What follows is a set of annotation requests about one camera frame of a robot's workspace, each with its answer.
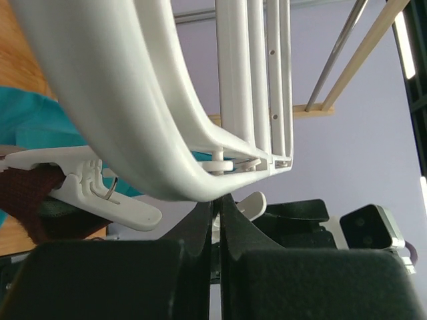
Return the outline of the white plastic clip hanger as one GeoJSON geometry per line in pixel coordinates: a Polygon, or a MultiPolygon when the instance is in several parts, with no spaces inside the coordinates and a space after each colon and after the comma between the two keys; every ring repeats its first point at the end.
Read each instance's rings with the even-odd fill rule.
{"type": "Polygon", "coordinates": [[[10,6],[66,114],[138,191],[205,202],[292,168],[288,1],[216,1],[219,125],[195,92],[169,1],[10,6]]]}

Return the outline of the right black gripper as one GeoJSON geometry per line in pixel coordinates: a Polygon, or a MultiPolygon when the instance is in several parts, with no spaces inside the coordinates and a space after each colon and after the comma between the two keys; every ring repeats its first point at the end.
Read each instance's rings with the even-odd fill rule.
{"type": "Polygon", "coordinates": [[[329,219],[324,201],[312,199],[268,205],[253,224],[285,248],[335,249],[332,233],[321,226],[329,219]]]}

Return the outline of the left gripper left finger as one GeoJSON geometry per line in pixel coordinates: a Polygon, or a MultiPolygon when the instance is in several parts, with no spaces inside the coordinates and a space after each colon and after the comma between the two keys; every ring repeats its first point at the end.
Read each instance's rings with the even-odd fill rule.
{"type": "Polygon", "coordinates": [[[151,241],[46,243],[23,261],[2,319],[207,319],[213,205],[151,241]]]}

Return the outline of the white hanger clip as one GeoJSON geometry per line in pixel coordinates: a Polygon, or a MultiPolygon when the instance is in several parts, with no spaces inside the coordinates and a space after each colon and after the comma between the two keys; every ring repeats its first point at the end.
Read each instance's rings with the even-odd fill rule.
{"type": "Polygon", "coordinates": [[[151,231],[161,221],[159,209],[121,193],[109,193],[102,180],[102,160],[89,146],[33,149],[10,153],[1,169],[30,170],[49,164],[65,176],[50,196],[74,207],[136,231],[151,231]]]}

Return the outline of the beige maroon-cuffed sock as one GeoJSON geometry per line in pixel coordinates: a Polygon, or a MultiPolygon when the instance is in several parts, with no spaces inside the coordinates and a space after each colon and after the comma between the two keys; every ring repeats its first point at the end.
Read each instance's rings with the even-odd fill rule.
{"type": "Polygon", "coordinates": [[[36,245],[85,239],[111,223],[50,197],[64,180],[62,170],[51,165],[1,170],[1,210],[18,220],[36,245]]]}

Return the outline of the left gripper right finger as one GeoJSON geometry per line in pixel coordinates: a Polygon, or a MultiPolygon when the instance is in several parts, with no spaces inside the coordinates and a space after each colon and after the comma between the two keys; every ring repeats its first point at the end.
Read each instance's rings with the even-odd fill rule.
{"type": "Polygon", "coordinates": [[[220,201],[224,319],[419,319],[397,257],[380,250],[288,249],[259,230],[231,195],[220,201]]]}

